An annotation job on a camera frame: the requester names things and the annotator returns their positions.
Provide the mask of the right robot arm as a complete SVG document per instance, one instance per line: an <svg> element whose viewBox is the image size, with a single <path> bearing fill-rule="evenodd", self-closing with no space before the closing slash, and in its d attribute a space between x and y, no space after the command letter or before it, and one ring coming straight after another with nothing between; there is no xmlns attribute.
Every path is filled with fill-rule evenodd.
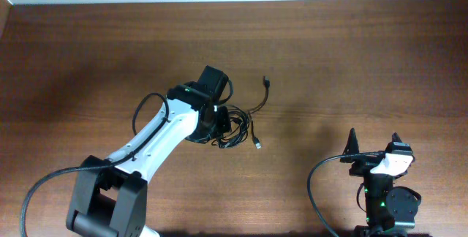
<svg viewBox="0 0 468 237"><path fill-rule="evenodd" d="M355 130L351 129L343 155L341 162L351 164L349 175L363 178L358 190L364 191L366 225L355 227L353 235L407 236L407 231L415 227L422 197L394 182L405 176L415 161L410 145L393 133L385 150L364 154L359 151Z"/></svg>

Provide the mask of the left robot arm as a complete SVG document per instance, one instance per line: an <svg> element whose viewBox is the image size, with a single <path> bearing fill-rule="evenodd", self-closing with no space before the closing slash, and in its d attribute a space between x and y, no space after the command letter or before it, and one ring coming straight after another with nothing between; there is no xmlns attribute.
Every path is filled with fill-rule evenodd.
<svg viewBox="0 0 468 237"><path fill-rule="evenodd" d="M148 185L183 140L207 143L223 131L220 106L232 83L207 66L198 80L162 96L155 116L127 144L105 159L86 158L79 167L66 227L80 236L158 237L146 225Z"/></svg>

